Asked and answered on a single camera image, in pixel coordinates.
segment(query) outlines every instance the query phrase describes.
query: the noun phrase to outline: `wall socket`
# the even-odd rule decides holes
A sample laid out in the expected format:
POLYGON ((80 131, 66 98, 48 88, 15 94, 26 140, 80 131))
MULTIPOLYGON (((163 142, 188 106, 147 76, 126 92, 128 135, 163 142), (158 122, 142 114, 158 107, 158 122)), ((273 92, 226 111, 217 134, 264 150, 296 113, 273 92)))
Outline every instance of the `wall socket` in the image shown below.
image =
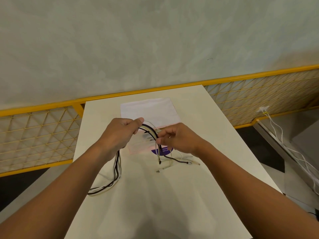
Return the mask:
POLYGON ((256 110, 256 112, 265 112, 265 111, 267 111, 268 108, 269 108, 269 106, 261 106, 260 108, 258 108, 256 110))

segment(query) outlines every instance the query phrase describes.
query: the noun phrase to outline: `table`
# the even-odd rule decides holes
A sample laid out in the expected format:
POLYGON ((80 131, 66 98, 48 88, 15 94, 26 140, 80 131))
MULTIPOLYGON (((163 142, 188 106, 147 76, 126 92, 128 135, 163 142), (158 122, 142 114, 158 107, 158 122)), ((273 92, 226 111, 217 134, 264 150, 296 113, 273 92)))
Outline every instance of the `table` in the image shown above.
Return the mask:
MULTIPOLYGON (((278 189, 203 86, 89 101, 74 160, 102 134, 120 104, 170 97, 181 121, 258 179, 278 189)), ((66 238, 251 238, 208 168, 175 164, 160 173, 151 152, 121 149, 122 177, 111 190, 87 196, 66 238)), ((101 173, 111 177, 113 161, 101 173)), ((105 180, 98 175, 94 183, 105 180)))

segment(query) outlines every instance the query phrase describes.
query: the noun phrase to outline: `forearm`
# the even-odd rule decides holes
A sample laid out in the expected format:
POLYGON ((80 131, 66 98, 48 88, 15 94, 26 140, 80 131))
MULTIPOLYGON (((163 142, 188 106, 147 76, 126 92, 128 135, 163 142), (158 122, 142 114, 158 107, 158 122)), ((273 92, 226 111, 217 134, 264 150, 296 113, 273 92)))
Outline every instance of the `forearm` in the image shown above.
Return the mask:
POLYGON ((3 238, 63 238, 104 165, 91 146, 38 196, 0 225, 3 238))
POLYGON ((254 238, 315 238, 319 235, 319 224, 314 218, 208 142, 197 156, 207 165, 254 238))

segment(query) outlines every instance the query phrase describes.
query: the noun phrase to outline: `left hand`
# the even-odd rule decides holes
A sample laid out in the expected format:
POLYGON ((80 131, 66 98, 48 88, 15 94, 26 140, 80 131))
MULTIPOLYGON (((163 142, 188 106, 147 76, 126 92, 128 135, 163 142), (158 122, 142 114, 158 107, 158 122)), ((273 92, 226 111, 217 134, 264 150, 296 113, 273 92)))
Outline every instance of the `left hand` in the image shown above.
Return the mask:
POLYGON ((109 159, 112 159, 118 150, 126 146, 132 135, 138 132, 138 128, 143 122, 143 117, 135 120, 114 118, 96 144, 99 144, 104 151, 108 152, 110 155, 109 159))

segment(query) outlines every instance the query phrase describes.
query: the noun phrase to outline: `metal mesh panel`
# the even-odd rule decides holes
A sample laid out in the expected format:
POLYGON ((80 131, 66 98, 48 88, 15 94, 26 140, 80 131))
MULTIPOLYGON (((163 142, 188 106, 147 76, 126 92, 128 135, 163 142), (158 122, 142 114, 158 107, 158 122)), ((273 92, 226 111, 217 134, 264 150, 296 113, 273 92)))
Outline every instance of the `metal mesh panel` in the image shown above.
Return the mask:
POLYGON ((0 173, 73 159, 81 121, 71 106, 0 117, 0 173))
POLYGON ((276 114, 304 108, 319 94, 319 69, 205 86, 233 126, 246 124, 269 106, 276 114))

